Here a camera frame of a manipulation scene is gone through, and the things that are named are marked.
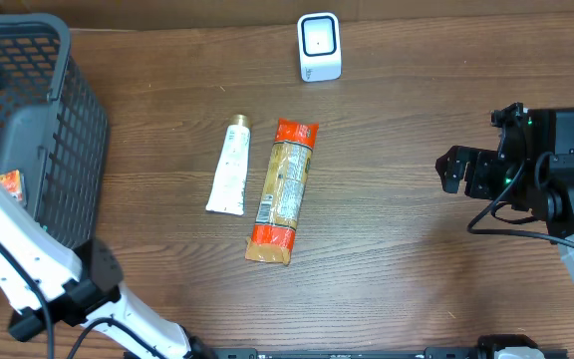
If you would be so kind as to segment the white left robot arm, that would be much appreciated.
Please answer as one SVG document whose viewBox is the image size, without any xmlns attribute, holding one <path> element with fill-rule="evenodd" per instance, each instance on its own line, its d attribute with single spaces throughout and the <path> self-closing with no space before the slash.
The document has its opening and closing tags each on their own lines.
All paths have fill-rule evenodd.
<svg viewBox="0 0 574 359">
<path fill-rule="evenodd" d="M 99 331 L 132 358 L 213 351 L 127 287 L 94 235 L 107 154 L 105 110 L 63 35 L 0 35 L 0 288 L 19 341 L 59 322 Z"/>
</svg>

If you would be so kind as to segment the white tube with gold cap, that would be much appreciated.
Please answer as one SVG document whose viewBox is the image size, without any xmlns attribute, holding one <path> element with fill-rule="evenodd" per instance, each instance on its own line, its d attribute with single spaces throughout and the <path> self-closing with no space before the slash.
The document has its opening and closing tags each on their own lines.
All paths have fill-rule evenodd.
<svg viewBox="0 0 574 359">
<path fill-rule="evenodd" d="M 205 209 L 233 215 L 244 214 L 251 123 L 244 115 L 233 115 L 215 170 Z"/>
</svg>

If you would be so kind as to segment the small orange sachet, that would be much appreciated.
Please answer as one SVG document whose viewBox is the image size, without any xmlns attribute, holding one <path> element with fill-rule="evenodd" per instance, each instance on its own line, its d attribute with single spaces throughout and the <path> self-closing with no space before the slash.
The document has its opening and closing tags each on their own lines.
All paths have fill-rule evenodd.
<svg viewBox="0 0 574 359">
<path fill-rule="evenodd" d="M 22 206 L 27 204 L 24 176 L 19 170 L 0 175 L 0 184 Z"/>
</svg>

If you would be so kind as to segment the orange long snack packet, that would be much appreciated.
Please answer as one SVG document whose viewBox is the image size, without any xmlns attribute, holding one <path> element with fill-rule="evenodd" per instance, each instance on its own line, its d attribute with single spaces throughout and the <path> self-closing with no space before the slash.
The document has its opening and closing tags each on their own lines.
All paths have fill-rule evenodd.
<svg viewBox="0 0 574 359">
<path fill-rule="evenodd" d="M 278 122 L 247 260 L 290 263 L 318 130 L 318 124 Z"/>
</svg>

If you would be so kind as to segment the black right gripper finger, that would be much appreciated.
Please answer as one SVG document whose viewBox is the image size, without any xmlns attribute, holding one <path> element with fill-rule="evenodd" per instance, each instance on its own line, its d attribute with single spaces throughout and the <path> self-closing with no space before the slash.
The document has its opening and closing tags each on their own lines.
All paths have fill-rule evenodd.
<svg viewBox="0 0 574 359">
<path fill-rule="evenodd" d="M 474 162 L 477 149 L 453 146 L 435 161 L 435 169 L 441 178 L 463 178 L 466 167 Z"/>
<path fill-rule="evenodd" d="M 451 169 L 444 173 L 444 191 L 458 193 L 460 184 L 465 181 L 466 169 Z"/>
</svg>

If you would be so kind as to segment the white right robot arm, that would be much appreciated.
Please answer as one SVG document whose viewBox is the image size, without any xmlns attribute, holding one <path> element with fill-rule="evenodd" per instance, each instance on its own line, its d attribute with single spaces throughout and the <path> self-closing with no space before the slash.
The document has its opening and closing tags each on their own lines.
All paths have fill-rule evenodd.
<svg viewBox="0 0 574 359">
<path fill-rule="evenodd" d="M 435 162 L 443 191 L 485 199 L 471 234 L 555 244 L 574 284 L 574 108 L 514 103 L 490 115 L 496 150 L 453 146 Z"/>
</svg>

